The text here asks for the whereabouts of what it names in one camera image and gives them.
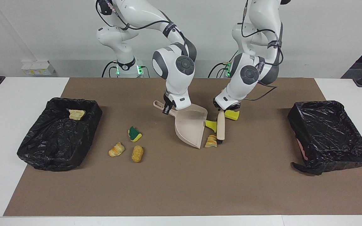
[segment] white robotic arm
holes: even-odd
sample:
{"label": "white robotic arm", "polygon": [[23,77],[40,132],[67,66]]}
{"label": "white robotic arm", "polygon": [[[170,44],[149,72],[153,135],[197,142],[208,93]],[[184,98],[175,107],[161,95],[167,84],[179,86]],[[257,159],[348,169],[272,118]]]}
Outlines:
{"label": "white robotic arm", "polygon": [[155,51],[152,59],[155,71],[166,80],[163,113],[168,114],[172,106],[177,110],[190,106],[188,86],[195,73],[195,46],[163,12],[146,0],[98,0],[98,3],[100,12],[111,15],[111,22],[115,24],[99,29],[98,39],[115,51],[122,70],[129,70],[137,61],[123,41],[137,36],[138,30],[159,30],[170,40],[172,44]]}
{"label": "white robotic arm", "polygon": [[[282,44],[283,24],[279,17],[283,0],[256,0],[250,4],[250,23],[238,23],[233,28],[233,38],[239,47],[239,54],[230,67],[231,81],[214,99],[217,108],[237,109],[240,102],[260,81],[263,84],[274,82],[279,73],[279,58]],[[267,46],[266,57],[257,56],[253,45]]]}

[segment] black trash bag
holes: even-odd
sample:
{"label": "black trash bag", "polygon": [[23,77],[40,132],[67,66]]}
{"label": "black trash bag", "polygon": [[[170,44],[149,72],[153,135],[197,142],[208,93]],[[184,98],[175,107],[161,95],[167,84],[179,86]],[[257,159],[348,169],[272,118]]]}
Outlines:
{"label": "black trash bag", "polygon": [[[85,110],[81,120],[69,118],[69,109]],[[17,155],[35,169],[68,171],[85,158],[102,111],[94,100],[53,98],[31,127]]]}
{"label": "black trash bag", "polygon": [[341,103],[297,102],[288,119],[305,164],[292,163],[297,170],[321,175],[362,166],[362,136]]}

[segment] food item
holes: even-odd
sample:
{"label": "food item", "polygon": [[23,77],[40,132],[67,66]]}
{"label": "food item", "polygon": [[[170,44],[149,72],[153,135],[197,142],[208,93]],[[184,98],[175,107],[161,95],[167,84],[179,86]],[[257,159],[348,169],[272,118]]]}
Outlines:
{"label": "food item", "polygon": [[210,135],[208,138],[207,138],[207,142],[205,144],[205,147],[206,148],[209,148],[209,147],[217,147],[217,137],[216,135]]}
{"label": "food item", "polygon": [[131,126],[128,130],[128,136],[131,138],[132,142],[137,142],[142,137],[142,134],[135,129],[135,127]]}
{"label": "food item", "polygon": [[205,126],[212,129],[214,132],[217,132],[217,122],[216,121],[205,121]]}
{"label": "food item", "polygon": [[240,111],[226,110],[224,112],[224,117],[236,121],[240,116]]}
{"label": "food item", "polygon": [[86,114],[85,110],[69,110],[69,118],[72,120],[81,120],[82,117]]}
{"label": "food item", "polygon": [[134,147],[134,151],[132,152],[132,160],[135,163],[139,163],[142,160],[143,148],[139,145]]}
{"label": "food item", "polygon": [[108,151],[108,155],[116,157],[121,155],[125,151],[125,147],[121,143],[117,143],[111,150]]}

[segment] white wall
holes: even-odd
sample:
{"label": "white wall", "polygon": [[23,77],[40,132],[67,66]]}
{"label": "white wall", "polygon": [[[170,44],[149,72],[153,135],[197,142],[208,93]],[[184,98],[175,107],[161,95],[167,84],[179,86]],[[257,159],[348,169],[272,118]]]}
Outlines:
{"label": "white wall", "polygon": [[[235,52],[231,29],[241,20],[244,0],[149,2],[196,45],[197,77],[205,77],[215,63]],[[100,76],[105,64],[115,58],[96,39],[103,22],[94,0],[0,0],[0,12],[1,75],[24,76],[21,60],[32,58],[24,46],[37,59],[50,60],[58,76]],[[280,77],[339,78],[362,54],[362,0],[293,0],[280,6],[280,17],[285,55]],[[14,31],[3,25],[4,18]],[[169,44],[155,30],[142,30],[128,43],[151,73],[152,53]]]}

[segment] beige brush handle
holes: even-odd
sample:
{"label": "beige brush handle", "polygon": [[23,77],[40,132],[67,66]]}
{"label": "beige brush handle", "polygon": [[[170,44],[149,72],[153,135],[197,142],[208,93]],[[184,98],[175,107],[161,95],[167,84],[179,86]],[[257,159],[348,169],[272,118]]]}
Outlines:
{"label": "beige brush handle", "polygon": [[225,139],[226,120],[224,119],[224,110],[220,110],[217,115],[217,140]]}
{"label": "beige brush handle", "polygon": [[[156,108],[158,108],[158,109],[160,109],[160,110],[164,110],[164,104],[161,103],[161,102],[158,101],[158,100],[155,100],[155,101],[153,102],[153,106],[155,106]],[[170,114],[170,116],[174,116],[174,117],[175,117],[175,114],[176,114],[176,113],[177,113],[176,110],[171,109],[169,114]]]}

